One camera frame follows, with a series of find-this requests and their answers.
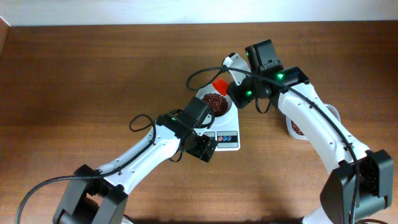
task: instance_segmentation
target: white scale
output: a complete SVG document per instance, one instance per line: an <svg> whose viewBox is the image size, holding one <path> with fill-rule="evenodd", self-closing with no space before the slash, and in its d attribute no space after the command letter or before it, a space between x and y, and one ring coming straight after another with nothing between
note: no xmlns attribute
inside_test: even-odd
<svg viewBox="0 0 398 224"><path fill-rule="evenodd" d="M213 85L207 85L198 91L197 97L202 99L207 93L220 94ZM223 97L228 102L227 112L223 116L215 117L214 123L209 129L195 128L195 131L200 136L205 134L211 138L215 138L218 141L216 151L237 151L241 147L238 109L228 95ZM211 116L207 116L203 124L208 124L210 121Z"/></svg>

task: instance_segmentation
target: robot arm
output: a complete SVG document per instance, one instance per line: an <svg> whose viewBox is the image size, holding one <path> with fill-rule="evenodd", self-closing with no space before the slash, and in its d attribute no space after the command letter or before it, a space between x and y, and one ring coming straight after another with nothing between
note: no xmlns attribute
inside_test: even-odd
<svg viewBox="0 0 398 224"><path fill-rule="evenodd" d="M159 116L155 124L156 132L151 129L117 159L96 170L87 165L81 166L76 170L76 176L106 174L126 164L119 172L101 179L71 180L53 216L53 223L120 224L128 195L162 161L171 158L178 150L205 162L211 159L217 142L206 135L197 135L193 129L202 128L205 118L212 114L205 102L194 97L184 110L178 110L178 115L167 113ZM103 197L101 206L89 199L87 194Z"/></svg>
<svg viewBox="0 0 398 224"><path fill-rule="evenodd" d="M122 186L124 193L129 195L134 187L148 175L150 171L164 160L172 157L177 152L181 140L175 136L173 131L165 126L156 125L156 132L155 143L151 144L144 153L133 160L126 168L121 170L121 172L105 177L104 180L108 181L113 186ZM135 146L112 162L100 166L97 170L104 173L115 170L120 164L133 158L148 145L153 134L154 130L151 129L151 131L149 131L149 133Z"/></svg>
<svg viewBox="0 0 398 224"><path fill-rule="evenodd" d="M268 98L270 103L300 128L320 155L330 175L320 195L321 206L304 217L302 223L348 224L356 178L359 178L359 195L356 195L355 220L389 207L392 203L394 165L387 152L381 150L373 153L357 140L324 106L310 80L298 67L283 68L271 40L246 47L246 55L251 71L242 69L242 60L237 54L231 54L224 60L232 66L239 65L233 68L251 74L251 77L240 79L240 83L236 83L234 77L235 82L229 85L227 93L234 104L244 108L253 99L257 101L258 98ZM326 118L342 134L338 134ZM353 157L341 135L348 140L358 160L359 176L355 174Z"/></svg>
<svg viewBox="0 0 398 224"><path fill-rule="evenodd" d="M227 94L234 105L244 108L253 99L270 99L277 109L297 124L320 155L330 174L320 195L321 206L304 217L302 223L348 223L356 178L360 178L361 182L359 195L356 197L357 219L389 207L392 203L393 180L391 157L384 150L371 152L365 144L347 131L324 107L309 79L299 68L283 68L270 40L247 47L246 55L251 64L251 71L238 54L229 55L223 62L224 66L257 74L256 78L254 75L250 77L230 70L234 82L229 85ZM272 86L258 77L277 80L315 102L349 140L359 162L361 176L356 177L353 158L346 150L346 145L342 143L341 136L319 111L292 91ZM102 179L71 180L53 217L53 223L120 224L128 195L162 161L181 150L208 162L217 142L206 135L197 135L194 129L203 128L202 124L210 111L206 103L199 98L193 98L177 116L167 113L157 118L155 141L143 153L140 152L151 143L153 129L122 156L97 170L86 165L80 167L75 175L98 175L111 172L120 164L135 158L120 172ZM87 194L102 196L104 200L101 206L88 199Z"/></svg>

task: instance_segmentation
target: white wall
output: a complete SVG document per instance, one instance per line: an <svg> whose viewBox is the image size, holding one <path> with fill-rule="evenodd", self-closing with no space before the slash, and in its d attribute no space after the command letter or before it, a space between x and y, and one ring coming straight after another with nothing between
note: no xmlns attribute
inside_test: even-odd
<svg viewBox="0 0 398 224"><path fill-rule="evenodd" d="M398 0L0 0L12 26L398 19Z"/></svg>

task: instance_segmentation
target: red object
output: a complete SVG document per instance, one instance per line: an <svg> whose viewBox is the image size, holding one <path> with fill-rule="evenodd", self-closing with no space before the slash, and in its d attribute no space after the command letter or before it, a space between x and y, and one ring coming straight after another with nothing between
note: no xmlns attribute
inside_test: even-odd
<svg viewBox="0 0 398 224"><path fill-rule="evenodd" d="M221 95L226 96L226 91L228 89L228 83L226 81L224 81L222 78L216 78L212 84Z"/></svg>

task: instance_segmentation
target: wooden table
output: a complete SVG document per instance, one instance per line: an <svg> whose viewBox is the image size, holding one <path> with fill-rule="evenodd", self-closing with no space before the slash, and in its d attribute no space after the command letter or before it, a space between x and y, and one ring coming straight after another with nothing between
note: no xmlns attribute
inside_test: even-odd
<svg viewBox="0 0 398 224"><path fill-rule="evenodd" d="M185 87L189 74L265 39L286 67L298 65L310 77L347 129L396 162L396 27L396 21L12 27L0 59L0 222L14 221L35 184L82 164L98 167L138 142L145 133L128 130L133 116L156 118L184 107L195 95ZM285 116L275 109L259 114L251 104L239 111L239 123L239 151L216 153L209 164L192 156L161 163L130 195L126 214L254 222L317 208L328 175L308 142L289 137ZM397 169L394 177L397 195ZM22 223L50 223L66 185L38 191ZM397 200L372 217L395 223Z"/></svg>

